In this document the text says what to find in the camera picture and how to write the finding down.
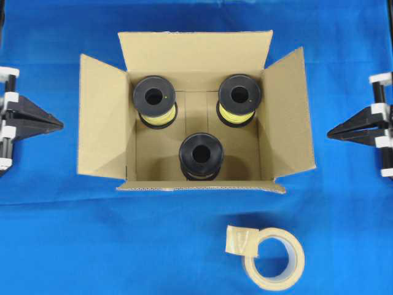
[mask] yellow wire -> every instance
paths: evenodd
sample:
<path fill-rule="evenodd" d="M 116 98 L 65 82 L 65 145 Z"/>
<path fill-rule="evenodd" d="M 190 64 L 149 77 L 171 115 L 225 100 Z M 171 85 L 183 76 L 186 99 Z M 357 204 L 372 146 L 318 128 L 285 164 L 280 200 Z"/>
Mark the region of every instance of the yellow wire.
<path fill-rule="evenodd" d="M 251 112 L 249 114 L 245 114 L 245 115 L 235 115 L 232 114 L 231 112 L 228 112 L 226 109 L 224 109 L 224 107 L 220 104 L 220 114 L 221 116 L 228 122 L 233 123 L 233 124 L 242 124 L 245 121 L 247 121 L 248 119 L 250 119 L 252 117 L 252 115 L 254 115 L 254 112 Z"/>
<path fill-rule="evenodd" d="M 160 116 L 160 117 L 147 117 L 142 115 L 142 118 L 149 124 L 154 125 L 154 126 L 161 126 L 165 125 L 169 122 L 171 122 L 174 119 L 174 116 L 176 116 L 176 107 L 173 106 L 169 112 L 166 114 Z"/>

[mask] cardboard box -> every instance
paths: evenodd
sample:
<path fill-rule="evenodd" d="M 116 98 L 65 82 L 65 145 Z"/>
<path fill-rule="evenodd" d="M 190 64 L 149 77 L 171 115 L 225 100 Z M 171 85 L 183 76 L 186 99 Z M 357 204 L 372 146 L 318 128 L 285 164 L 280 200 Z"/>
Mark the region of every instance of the cardboard box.
<path fill-rule="evenodd" d="M 78 173 L 125 179 L 119 190 L 242 188 L 284 193 L 278 177 L 315 168 L 303 49 L 263 69 L 273 32 L 119 33 L 127 72 L 86 55 L 80 61 Z M 232 74 L 260 81 L 262 103 L 246 127 L 216 114 L 217 91 Z M 167 78 L 179 114 L 163 130 L 141 123 L 133 85 Z M 179 147 L 192 133 L 216 136 L 225 150 L 214 181 L 186 181 Z"/>

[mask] spool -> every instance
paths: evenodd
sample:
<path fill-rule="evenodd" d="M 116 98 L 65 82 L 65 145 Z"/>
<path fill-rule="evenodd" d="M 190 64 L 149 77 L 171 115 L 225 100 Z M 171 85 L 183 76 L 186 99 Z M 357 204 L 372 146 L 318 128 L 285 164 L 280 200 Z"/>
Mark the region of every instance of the spool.
<path fill-rule="evenodd" d="M 160 76 L 141 80 L 134 89 L 133 103 L 141 121 L 149 128 L 163 129 L 176 120 L 176 92 L 172 84 Z"/>
<path fill-rule="evenodd" d="M 253 78 L 237 74 L 220 86 L 217 115 L 221 122 L 233 128 L 246 126 L 255 116 L 261 102 L 261 90 Z"/>
<path fill-rule="evenodd" d="M 208 133 L 187 137 L 179 150 L 183 175 L 191 181 L 210 181 L 217 177 L 224 161 L 220 141 Z"/>

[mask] blue cloth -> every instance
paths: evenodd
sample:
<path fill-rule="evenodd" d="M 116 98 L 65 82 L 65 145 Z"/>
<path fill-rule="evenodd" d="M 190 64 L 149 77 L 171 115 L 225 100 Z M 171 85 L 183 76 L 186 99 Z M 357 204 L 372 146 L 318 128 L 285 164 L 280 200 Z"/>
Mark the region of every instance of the blue cloth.
<path fill-rule="evenodd" d="M 65 129 L 16 144 L 0 179 L 0 294 L 261 294 L 224 253 L 228 224 L 301 241 L 305 271 L 282 294 L 392 294 L 393 182 L 375 149 L 326 137 L 373 102 L 368 76 L 392 70 L 386 1 L 170 2 L 7 1 L 0 64 Z M 278 180 L 286 195 L 116 192 L 76 174 L 81 53 L 125 69 L 119 31 L 270 29 L 267 66 L 305 48 L 317 163 Z M 286 261 L 274 246 L 267 275 Z"/>

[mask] spool center hole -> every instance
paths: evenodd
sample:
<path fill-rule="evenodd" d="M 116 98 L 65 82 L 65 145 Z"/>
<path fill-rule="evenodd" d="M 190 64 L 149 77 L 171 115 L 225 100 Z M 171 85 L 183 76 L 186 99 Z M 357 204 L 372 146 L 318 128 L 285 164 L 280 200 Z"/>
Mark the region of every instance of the spool center hole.
<path fill-rule="evenodd" d="M 206 163 L 210 159 L 210 150 L 207 146 L 197 146 L 192 151 L 192 157 L 198 163 Z"/>
<path fill-rule="evenodd" d="M 162 100 L 162 92 L 157 88 L 151 88 L 146 91 L 145 100 L 151 105 L 159 104 Z"/>
<path fill-rule="evenodd" d="M 259 244 L 258 253 L 255 267 L 265 278 L 277 277 L 288 265 L 288 252 L 284 244 L 275 238 L 268 238 Z"/>
<path fill-rule="evenodd" d="M 244 103 L 248 100 L 248 91 L 242 86 L 232 89 L 231 97 L 235 103 Z"/>

